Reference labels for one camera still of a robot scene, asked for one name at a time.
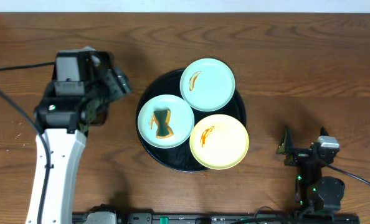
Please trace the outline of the mint plate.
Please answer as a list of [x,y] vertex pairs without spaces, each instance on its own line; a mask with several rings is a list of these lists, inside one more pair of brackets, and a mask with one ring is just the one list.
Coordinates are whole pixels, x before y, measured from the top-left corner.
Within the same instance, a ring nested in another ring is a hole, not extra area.
[[[171,111],[169,126],[174,134],[170,138],[157,139],[157,125],[154,121],[153,112],[164,109]],[[142,139],[148,144],[169,149],[182,144],[188,139],[194,127],[194,122],[192,108],[182,98],[174,95],[159,95],[148,100],[141,107],[137,127]]]
[[195,110],[216,111],[228,104],[233,97],[235,78],[224,62],[202,58],[185,68],[179,89],[182,98]]

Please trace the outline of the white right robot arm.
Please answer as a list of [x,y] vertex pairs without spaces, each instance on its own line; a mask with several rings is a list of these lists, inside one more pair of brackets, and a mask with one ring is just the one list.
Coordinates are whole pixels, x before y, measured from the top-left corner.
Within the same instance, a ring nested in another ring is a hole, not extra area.
[[298,218],[307,215],[331,215],[341,209],[345,184],[342,180],[324,176],[322,168],[334,162],[339,152],[339,142],[326,129],[308,148],[295,147],[289,128],[285,129],[277,154],[286,156],[284,164],[297,168],[295,200],[301,206]]

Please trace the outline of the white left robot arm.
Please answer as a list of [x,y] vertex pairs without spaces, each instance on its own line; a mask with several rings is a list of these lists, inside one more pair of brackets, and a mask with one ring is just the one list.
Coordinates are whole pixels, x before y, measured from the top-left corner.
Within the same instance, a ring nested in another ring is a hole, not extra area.
[[77,171],[91,126],[131,91],[110,52],[61,50],[34,110],[37,161],[26,223],[71,223]]

